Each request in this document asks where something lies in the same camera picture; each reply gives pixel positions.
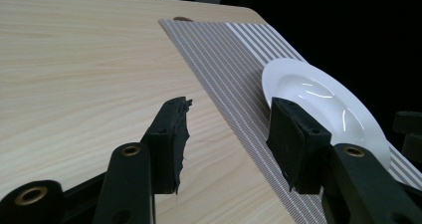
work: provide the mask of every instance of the striped placemat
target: striped placemat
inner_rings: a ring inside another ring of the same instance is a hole
[[[277,58],[305,59],[270,25],[160,20],[179,52],[297,223],[325,223],[320,195],[299,195],[266,140],[270,109],[261,76]],[[392,145],[389,172],[422,190],[422,174]]]

